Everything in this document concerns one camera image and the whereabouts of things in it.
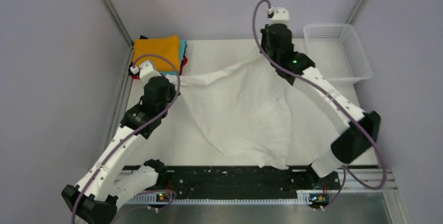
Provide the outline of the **folded red t shirt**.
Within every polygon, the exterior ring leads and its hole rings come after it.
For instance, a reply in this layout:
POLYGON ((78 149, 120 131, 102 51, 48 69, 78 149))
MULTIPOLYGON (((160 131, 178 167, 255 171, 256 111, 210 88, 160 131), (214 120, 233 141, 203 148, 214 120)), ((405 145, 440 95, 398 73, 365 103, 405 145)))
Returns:
MULTIPOLYGON (((180 65, 180 68, 179 68, 179 75, 182 75, 182 73, 183 73, 183 68, 184 68, 184 66, 187 64, 187 62, 188 62, 188 58, 184 55, 184 56, 181 58, 181 65, 180 65)), ((138 73, 134 73, 134 72, 132 72, 132 70, 131 70, 132 66, 133 66, 133 64, 131 64, 130 67, 129 67, 129 76, 130 76, 132 79, 139 79, 139 74, 140 74, 140 72, 138 72, 138 73)), ((162 75, 175 75, 175 72, 161 72, 161 74, 162 74, 162 75)))

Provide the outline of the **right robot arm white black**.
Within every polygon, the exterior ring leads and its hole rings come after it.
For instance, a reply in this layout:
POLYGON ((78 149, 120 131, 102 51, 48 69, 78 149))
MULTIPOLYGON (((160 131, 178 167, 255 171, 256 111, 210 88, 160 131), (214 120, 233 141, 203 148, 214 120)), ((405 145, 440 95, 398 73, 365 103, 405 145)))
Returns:
POLYGON ((261 48, 277 74, 307 96, 339 134, 328 150, 308 165, 308 185, 321 188, 330 173, 352 163, 377 141, 380 115, 350 102, 326 80, 313 60, 295 51, 292 32, 285 24, 265 25, 260 32, 261 48))

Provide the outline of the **left aluminium frame rail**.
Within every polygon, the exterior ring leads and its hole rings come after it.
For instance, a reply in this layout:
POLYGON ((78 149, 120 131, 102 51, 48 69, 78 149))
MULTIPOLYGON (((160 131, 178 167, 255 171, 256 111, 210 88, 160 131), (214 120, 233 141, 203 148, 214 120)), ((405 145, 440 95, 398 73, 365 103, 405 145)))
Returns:
MULTIPOLYGON (((132 53, 133 49, 133 40, 128 30, 126 29, 126 26, 124 25, 123 20, 121 19, 118 11, 116 10, 112 0, 101 0, 101 2, 104 5, 106 11, 108 12, 108 15, 111 18, 112 22, 116 26, 119 34, 122 36, 125 45, 128 47, 128 50, 126 50, 123 59, 124 63, 128 64, 130 53, 132 53)), ((121 68, 119 73, 119 83, 116 87, 116 92, 111 103, 111 112, 108 121, 106 123, 105 135, 100 143, 100 151, 104 151, 106 149, 108 143, 112 140, 112 135, 115 133, 115 129, 118 124, 121 105, 124 99, 126 98, 125 90, 128 81, 129 78, 126 76, 126 70, 124 68, 121 68)))

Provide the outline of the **white plastic basket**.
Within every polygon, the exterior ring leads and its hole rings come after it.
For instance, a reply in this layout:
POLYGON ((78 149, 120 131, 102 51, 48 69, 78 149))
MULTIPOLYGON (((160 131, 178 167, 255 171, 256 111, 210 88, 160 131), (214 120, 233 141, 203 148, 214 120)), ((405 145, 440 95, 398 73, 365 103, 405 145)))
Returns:
POLYGON ((372 78, 368 55, 353 25, 310 24, 303 33, 306 54, 329 82, 355 84, 372 78))

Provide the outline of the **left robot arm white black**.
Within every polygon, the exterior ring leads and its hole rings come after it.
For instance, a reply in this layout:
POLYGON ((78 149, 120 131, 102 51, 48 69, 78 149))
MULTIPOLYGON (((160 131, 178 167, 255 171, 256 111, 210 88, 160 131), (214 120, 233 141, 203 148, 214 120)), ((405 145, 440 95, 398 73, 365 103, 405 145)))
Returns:
POLYGON ((163 163, 143 165, 119 183, 116 178, 128 158, 145 143, 161 124, 180 94, 181 79, 170 81, 163 75, 144 81, 144 92, 128 109, 108 147, 87 174, 75 185, 62 190, 62 198, 72 212, 71 223, 80 218, 87 223, 111 223, 118 210, 138 192, 167 184, 163 163))

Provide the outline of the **folded black t shirt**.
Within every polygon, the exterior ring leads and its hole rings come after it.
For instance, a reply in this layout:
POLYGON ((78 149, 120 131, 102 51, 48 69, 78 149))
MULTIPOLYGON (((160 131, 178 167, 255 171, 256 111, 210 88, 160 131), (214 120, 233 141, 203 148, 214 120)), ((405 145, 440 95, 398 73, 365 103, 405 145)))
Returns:
POLYGON ((140 69, 133 62, 129 65, 128 72, 132 79, 139 79, 140 69))

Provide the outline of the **folded orange t shirt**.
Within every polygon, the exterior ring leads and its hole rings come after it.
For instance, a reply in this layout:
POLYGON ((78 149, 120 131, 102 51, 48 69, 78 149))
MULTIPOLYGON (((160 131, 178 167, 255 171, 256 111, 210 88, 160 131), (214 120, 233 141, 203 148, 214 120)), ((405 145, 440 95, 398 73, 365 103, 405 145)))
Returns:
POLYGON ((149 60, 153 62, 156 69, 160 72, 174 71, 170 64, 163 59, 156 57, 144 57, 135 63, 135 61, 142 55, 155 54, 164 57, 170 61, 177 70, 180 70, 180 46, 181 41, 177 34, 166 38, 136 39, 134 42, 134 56, 132 63, 139 67, 142 62, 149 60))

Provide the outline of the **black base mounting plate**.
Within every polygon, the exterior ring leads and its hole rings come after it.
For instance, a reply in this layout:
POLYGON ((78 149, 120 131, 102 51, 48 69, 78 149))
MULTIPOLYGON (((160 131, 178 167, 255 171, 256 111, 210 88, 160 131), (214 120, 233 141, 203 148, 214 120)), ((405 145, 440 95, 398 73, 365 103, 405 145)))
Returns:
POLYGON ((171 189, 178 199, 296 199, 302 190, 340 188, 337 172, 317 179, 303 167, 168 166, 150 190, 171 189))

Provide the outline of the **white t shirt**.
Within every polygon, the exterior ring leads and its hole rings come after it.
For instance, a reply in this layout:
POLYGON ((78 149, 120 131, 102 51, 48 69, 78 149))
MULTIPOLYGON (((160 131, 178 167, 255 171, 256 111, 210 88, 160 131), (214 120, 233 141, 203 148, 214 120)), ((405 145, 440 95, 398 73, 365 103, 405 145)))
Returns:
POLYGON ((168 128, 176 127, 185 137, 201 134, 225 157, 288 168, 288 84, 257 49, 193 56, 181 78, 170 80, 180 85, 180 96, 168 114, 168 128))

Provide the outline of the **folded teal t shirt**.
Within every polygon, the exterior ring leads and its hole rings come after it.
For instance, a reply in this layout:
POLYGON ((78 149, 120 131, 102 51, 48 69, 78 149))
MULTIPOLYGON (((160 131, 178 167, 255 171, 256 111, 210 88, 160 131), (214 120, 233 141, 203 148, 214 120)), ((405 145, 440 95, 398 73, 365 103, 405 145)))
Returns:
POLYGON ((187 47, 188 47, 187 40, 180 40, 180 50, 179 50, 179 54, 180 54, 180 70, 179 70, 179 75, 182 75, 183 69, 184 69, 185 65, 187 64, 187 62, 188 62, 188 58, 185 55, 187 47))

